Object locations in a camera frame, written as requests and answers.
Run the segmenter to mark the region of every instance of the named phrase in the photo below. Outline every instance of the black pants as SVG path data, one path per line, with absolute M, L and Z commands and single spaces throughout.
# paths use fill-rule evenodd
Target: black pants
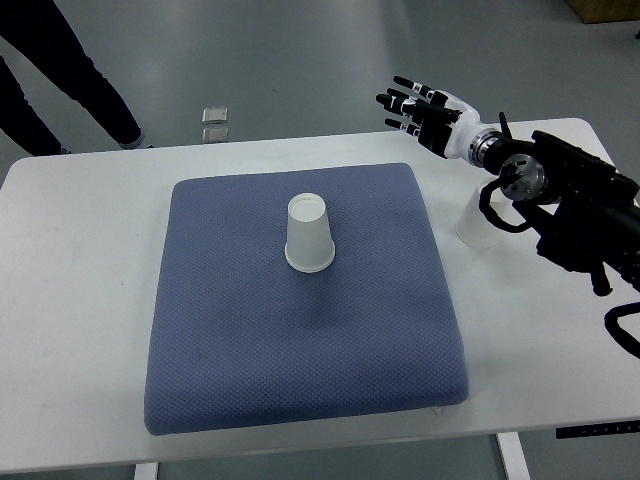
M 124 100 L 95 69 L 53 0 L 0 0 L 0 36 L 86 108 L 116 142 L 138 139 L 140 127 Z M 0 128 L 32 155 L 60 153 L 60 142 L 25 100 L 2 57 Z

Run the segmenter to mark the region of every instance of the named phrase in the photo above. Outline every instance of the cardboard box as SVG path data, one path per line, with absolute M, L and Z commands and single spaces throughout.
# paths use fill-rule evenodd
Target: cardboard box
M 640 0 L 567 0 L 584 23 L 640 20 Z

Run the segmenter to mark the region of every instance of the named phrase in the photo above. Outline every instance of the robot finger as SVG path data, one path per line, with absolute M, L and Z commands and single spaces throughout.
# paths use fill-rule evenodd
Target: robot finger
M 405 100 L 418 100 L 418 97 L 410 97 L 406 93 L 401 92 L 400 90 L 396 90 L 395 88 L 387 88 L 387 94 L 391 95 L 392 97 L 404 98 Z
M 415 123 L 421 123 L 417 122 L 416 118 L 428 118 L 430 121 L 437 121 L 443 124 L 456 123 L 462 114 L 459 110 L 431 105 L 420 100 L 417 102 L 409 102 L 408 100 L 403 102 L 401 111 L 410 115 Z
M 402 122 L 399 122 L 398 120 L 393 120 L 391 118 L 385 119 L 384 123 L 385 125 L 391 128 L 397 128 L 398 130 L 407 132 L 412 137 L 417 137 L 418 135 L 420 135 L 420 128 L 416 127 L 415 125 L 402 123 Z
M 409 97 L 403 93 L 401 93 L 401 96 L 399 97 L 395 95 L 381 93 L 376 96 L 376 101 L 382 104 L 382 106 L 387 112 L 393 113 L 395 115 L 400 115 L 406 118 L 407 120 L 417 124 L 422 123 L 423 117 L 420 116 L 417 112 L 411 112 L 409 110 L 411 109 L 412 106 L 416 105 L 417 102 L 420 102 L 421 104 L 424 104 L 424 105 L 428 105 L 423 100 L 417 100 L 416 102 L 416 100 L 413 97 Z
M 413 80 L 408 80 L 404 77 L 399 77 L 397 75 L 393 77 L 393 81 L 396 82 L 401 87 L 408 88 L 411 91 L 417 93 L 418 95 L 421 95 L 424 98 L 428 98 L 427 94 L 433 90 L 432 88 L 427 87 L 426 85 L 422 85 L 421 83 L 416 83 Z

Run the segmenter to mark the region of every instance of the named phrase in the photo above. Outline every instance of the blue seat cushion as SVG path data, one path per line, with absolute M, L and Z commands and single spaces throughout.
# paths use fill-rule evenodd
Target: blue seat cushion
M 284 256 L 287 204 L 324 198 L 318 273 Z M 199 178 L 173 191 L 145 424 L 194 432 L 443 406 L 468 396 L 463 345 L 406 164 Z

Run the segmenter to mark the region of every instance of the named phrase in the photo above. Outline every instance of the shoe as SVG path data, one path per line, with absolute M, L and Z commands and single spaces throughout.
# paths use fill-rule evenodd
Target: shoe
M 140 136 L 136 140 L 131 143 L 118 143 L 118 145 L 120 145 L 120 148 L 123 148 L 125 150 L 133 150 L 134 148 L 140 147 L 140 145 L 142 145 L 142 142 L 144 142 L 144 130 L 140 129 Z

